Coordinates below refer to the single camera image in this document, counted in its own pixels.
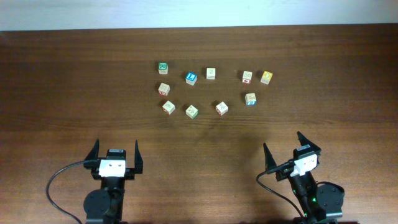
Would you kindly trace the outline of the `blue D wooden block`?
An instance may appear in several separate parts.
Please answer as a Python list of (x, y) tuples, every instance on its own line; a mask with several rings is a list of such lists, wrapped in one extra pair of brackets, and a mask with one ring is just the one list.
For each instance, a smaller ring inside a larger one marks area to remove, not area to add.
[(257, 103), (256, 95), (254, 93), (247, 93), (245, 95), (245, 102), (247, 106), (254, 106)]

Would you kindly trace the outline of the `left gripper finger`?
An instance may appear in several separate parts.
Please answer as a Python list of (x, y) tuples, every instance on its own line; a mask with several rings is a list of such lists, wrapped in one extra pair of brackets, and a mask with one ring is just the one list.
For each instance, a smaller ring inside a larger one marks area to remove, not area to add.
[(86, 161), (97, 160), (98, 154), (99, 154), (99, 148), (100, 148), (100, 141), (99, 141), (99, 139), (97, 139), (95, 141), (95, 144), (94, 144), (92, 150), (85, 157), (85, 160)]
[(135, 169), (143, 169), (143, 160), (142, 160), (141, 153), (139, 151), (138, 141), (135, 141), (134, 168)]

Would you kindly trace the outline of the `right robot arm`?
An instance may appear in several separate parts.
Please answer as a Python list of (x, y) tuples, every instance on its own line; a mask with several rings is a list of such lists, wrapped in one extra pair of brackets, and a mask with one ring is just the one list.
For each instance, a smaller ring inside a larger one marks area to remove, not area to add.
[[(265, 171), (257, 175), (257, 183), (272, 194), (286, 200), (298, 212), (294, 223), (337, 223), (343, 216), (342, 206), (345, 196), (343, 187), (331, 182), (317, 182), (311, 173), (318, 165), (322, 149), (297, 132), (300, 147), (293, 150), (293, 158), (277, 165), (267, 147), (263, 144), (265, 154)], [(287, 179), (299, 205), (287, 197), (265, 186), (259, 180), (265, 174), (275, 174), (276, 180)]]

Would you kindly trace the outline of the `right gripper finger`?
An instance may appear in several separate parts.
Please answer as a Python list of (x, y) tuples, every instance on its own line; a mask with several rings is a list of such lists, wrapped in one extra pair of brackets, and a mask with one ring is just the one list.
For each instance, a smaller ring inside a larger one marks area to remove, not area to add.
[(297, 136), (301, 146), (309, 145), (310, 149), (313, 150), (315, 153), (320, 153), (322, 151), (319, 146), (307, 139), (300, 131), (297, 132)]
[(270, 171), (273, 168), (275, 168), (277, 165), (276, 165), (275, 160), (265, 142), (263, 143), (263, 148), (264, 148), (264, 154), (265, 154), (265, 168), (266, 168), (266, 171)]

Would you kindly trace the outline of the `Y letter wooden block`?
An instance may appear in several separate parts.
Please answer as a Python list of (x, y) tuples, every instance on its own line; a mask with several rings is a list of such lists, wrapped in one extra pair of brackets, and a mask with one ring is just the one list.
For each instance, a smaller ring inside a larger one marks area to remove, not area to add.
[(224, 101), (216, 105), (216, 111), (220, 116), (223, 116), (228, 111), (228, 106)]

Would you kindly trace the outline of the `red A number wooden block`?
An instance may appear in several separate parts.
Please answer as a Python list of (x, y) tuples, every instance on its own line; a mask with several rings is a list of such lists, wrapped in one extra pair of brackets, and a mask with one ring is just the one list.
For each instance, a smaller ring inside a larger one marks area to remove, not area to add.
[(252, 80), (252, 72), (243, 71), (242, 82), (250, 84)]

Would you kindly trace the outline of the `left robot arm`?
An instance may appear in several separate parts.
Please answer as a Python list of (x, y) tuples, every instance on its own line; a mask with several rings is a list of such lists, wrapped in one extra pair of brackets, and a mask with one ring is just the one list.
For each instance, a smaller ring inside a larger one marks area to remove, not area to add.
[(123, 219), (125, 182), (134, 180), (143, 173), (143, 160), (138, 142), (134, 148), (134, 167), (127, 167), (127, 152), (124, 149), (109, 149), (105, 157), (99, 156), (100, 142), (96, 141), (85, 157), (83, 167), (91, 171), (94, 180), (99, 180), (99, 189), (90, 192), (84, 202), (87, 223), (117, 224)]

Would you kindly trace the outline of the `green edged wooden block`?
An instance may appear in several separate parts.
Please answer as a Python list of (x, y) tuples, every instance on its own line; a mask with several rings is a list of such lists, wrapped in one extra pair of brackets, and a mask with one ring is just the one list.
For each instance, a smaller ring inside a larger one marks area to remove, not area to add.
[(190, 105), (186, 110), (185, 110), (186, 115), (194, 119), (198, 115), (198, 109), (194, 107), (193, 105)]

